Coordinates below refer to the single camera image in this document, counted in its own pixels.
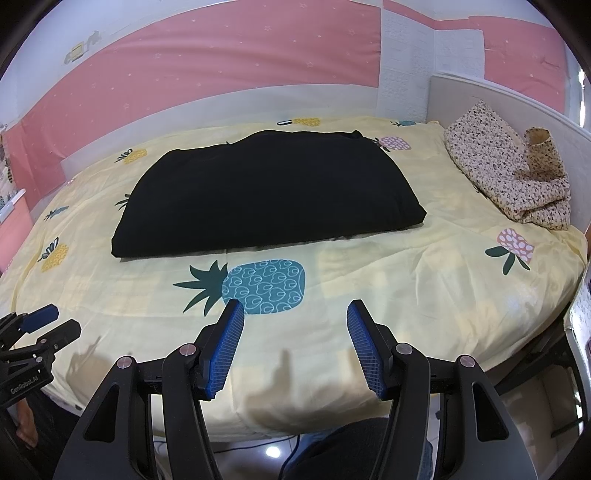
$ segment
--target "cable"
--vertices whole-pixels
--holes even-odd
[[[300,436],[299,436],[299,435],[292,435],[291,437],[287,437],[287,438],[284,438],[284,439],[281,439],[281,440],[273,440],[272,442],[259,443],[259,444],[257,444],[257,445],[250,445],[250,446],[248,446],[248,447],[235,447],[235,448],[229,448],[229,449],[227,449],[227,450],[219,450],[218,452],[214,452],[214,453],[226,453],[226,452],[233,452],[234,450],[248,450],[248,449],[250,449],[250,448],[257,448],[257,447],[262,447],[262,446],[265,446],[265,445],[270,445],[270,444],[272,444],[272,443],[279,443],[279,442],[284,442],[284,441],[286,441],[286,440],[291,440],[291,439],[294,439],[294,438],[296,438],[296,437],[298,437],[298,442],[299,442],[299,437],[300,437]]]
[[[283,465],[281,465],[281,470],[279,470],[279,475],[277,476],[277,480],[281,480],[283,478],[283,472],[285,470],[285,466],[287,465],[287,462],[289,462],[291,460],[291,458],[294,456],[294,454],[297,452],[297,448],[299,447],[299,445],[300,445],[300,436],[298,435],[297,440],[295,441],[295,448],[291,451],[289,457],[287,457],[287,459],[285,459],[285,462],[283,462]]]

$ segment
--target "pink wall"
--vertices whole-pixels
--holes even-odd
[[[434,20],[392,0],[384,0],[384,8],[434,30],[482,30],[485,79],[564,112],[566,51],[553,28],[504,17]]]
[[[380,42],[379,8],[349,0],[238,0],[158,21],[89,57],[7,132],[15,181],[35,205],[64,182],[62,159],[193,100],[278,85],[377,87]]]

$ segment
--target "pineapple print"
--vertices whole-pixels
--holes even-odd
[[[382,137],[379,140],[376,138],[372,140],[377,146],[383,148],[386,152],[390,150],[410,150],[411,146],[408,145],[400,137]]]
[[[45,221],[51,220],[52,218],[55,217],[55,215],[59,215],[61,212],[65,212],[68,208],[70,208],[70,206],[66,205],[65,207],[59,207],[59,208],[56,208],[55,210],[50,210],[50,212],[47,215],[45,215],[44,220]]]
[[[291,125],[300,124],[306,127],[317,127],[320,125],[320,118],[293,118],[292,120],[285,120],[283,122],[277,122],[277,125]]]
[[[399,121],[399,122],[392,122],[390,120],[390,123],[393,124],[393,125],[396,125],[397,127],[411,127],[411,126],[417,124],[416,122],[414,122],[412,120],[402,120],[402,121]]]
[[[115,160],[115,163],[121,160],[123,160],[123,163],[126,164],[132,163],[133,161],[136,161],[138,158],[145,157],[147,154],[148,151],[145,148],[135,151],[133,148],[130,148],[128,151],[125,151],[121,155],[119,155],[119,157],[117,157],[117,160]]]
[[[189,266],[197,281],[175,283],[175,287],[201,290],[185,307],[183,313],[207,299],[203,314],[207,315],[221,298],[224,303],[238,299],[244,313],[278,313],[297,307],[304,298],[306,273],[304,267],[293,260],[268,260],[234,267],[228,264],[220,269],[217,260],[209,270]]]
[[[127,195],[126,193],[124,194],[124,199],[118,201],[117,203],[115,203],[115,206],[120,205],[120,207],[118,208],[118,210],[121,210],[123,207],[125,207],[127,205],[127,201],[129,200],[129,197],[131,197],[131,195]]]
[[[504,257],[509,254],[505,264],[503,265],[503,275],[507,275],[515,263],[515,259],[519,260],[519,263],[526,270],[530,270],[530,262],[534,256],[534,246],[530,245],[525,241],[521,235],[519,235],[512,228],[503,230],[496,237],[496,241],[499,247],[489,248],[485,253],[489,257]]]
[[[10,157],[6,155],[4,151],[4,145],[0,143],[0,162],[4,162],[7,168],[6,177],[8,179],[8,183],[14,183],[14,178],[12,176],[12,168],[10,167]]]
[[[60,238],[57,236],[56,239],[49,244],[49,247],[47,247],[45,253],[41,255],[41,258],[37,260],[37,262],[43,260],[41,271],[45,272],[60,265],[64,261],[68,250],[69,247],[66,244],[61,244]]]

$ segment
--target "person's hand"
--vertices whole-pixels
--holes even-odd
[[[26,399],[17,402],[17,437],[25,442],[30,448],[35,448],[39,442],[39,435],[35,428],[33,411],[29,408]]]

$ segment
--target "folded black garment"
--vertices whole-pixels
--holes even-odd
[[[159,159],[129,197],[112,254],[315,241],[400,230],[425,215],[396,164],[358,131],[262,131]]]

